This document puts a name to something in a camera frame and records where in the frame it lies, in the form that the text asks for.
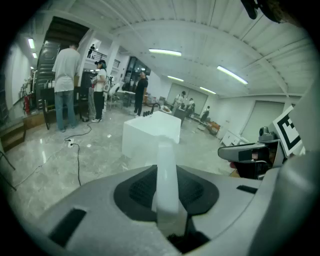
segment marble floor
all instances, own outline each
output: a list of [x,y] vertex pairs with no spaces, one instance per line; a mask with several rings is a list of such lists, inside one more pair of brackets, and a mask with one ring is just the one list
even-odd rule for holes
[[[142,111],[150,110],[144,106]],[[122,132],[125,121],[133,118],[132,108],[113,108],[103,114],[100,123],[91,123],[91,132],[74,138],[79,144],[80,180],[82,184],[92,180],[130,171],[137,161],[122,155]],[[66,132],[51,124],[26,132],[25,142],[6,153],[16,170],[5,168],[10,181],[17,188],[8,198],[12,209],[30,222],[50,206],[79,187],[78,147],[68,148],[64,139],[84,134],[90,130],[88,122],[79,122]],[[178,165],[185,165],[210,173],[229,175],[229,163],[218,157],[220,140],[209,132],[197,129],[197,123],[186,119],[181,127],[180,143],[174,152]]]

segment fluorescent light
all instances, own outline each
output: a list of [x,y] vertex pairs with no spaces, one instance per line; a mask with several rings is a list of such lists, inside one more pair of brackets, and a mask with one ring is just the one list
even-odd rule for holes
[[174,77],[174,76],[170,76],[170,75],[168,75],[168,78],[171,78],[171,79],[174,79],[174,80],[178,80],[178,81],[180,81],[180,82],[183,82],[183,80],[182,80],[182,79],[180,79],[180,78],[176,78],[176,77]]
[[208,93],[216,94],[214,91],[208,90],[208,89],[203,88],[203,87],[200,87],[200,89],[201,89],[201,90],[204,90],[204,91],[206,91],[206,92],[208,92]]
[[229,71],[228,69],[225,69],[222,66],[218,66],[216,69],[228,74],[229,76],[232,76],[233,78],[237,79],[238,81],[240,81],[241,83],[243,83],[245,85],[248,84],[248,82],[246,80],[243,80],[241,77],[237,76],[236,74],[232,73],[231,71]]
[[33,40],[32,38],[29,38],[29,39],[28,39],[28,42],[29,42],[30,48],[31,48],[31,49],[34,49],[34,48],[35,48],[34,40]]
[[181,52],[174,51],[174,50],[149,49],[149,51],[155,54],[168,54],[168,55],[174,55],[174,56],[181,56]]

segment white ceiling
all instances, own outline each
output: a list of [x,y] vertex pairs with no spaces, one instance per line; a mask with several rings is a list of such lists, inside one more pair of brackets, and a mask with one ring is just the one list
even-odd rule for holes
[[[319,59],[302,29],[261,12],[252,20],[240,0],[55,0],[42,14],[97,30],[137,56],[157,75],[205,87],[222,97],[302,95]],[[149,48],[182,52],[154,54]],[[248,81],[244,85],[217,66]]]

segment black pants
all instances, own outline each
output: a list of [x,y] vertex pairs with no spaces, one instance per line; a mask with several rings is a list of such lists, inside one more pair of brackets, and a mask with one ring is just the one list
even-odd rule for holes
[[95,107],[95,119],[101,119],[102,109],[104,108],[104,92],[95,91],[93,93],[93,101]]
[[142,110],[142,101],[143,101],[144,95],[139,95],[139,94],[135,94],[135,108],[134,108],[134,113],[137,113],[138,111],[138,116],[140,116],[141,114],[141,110]]

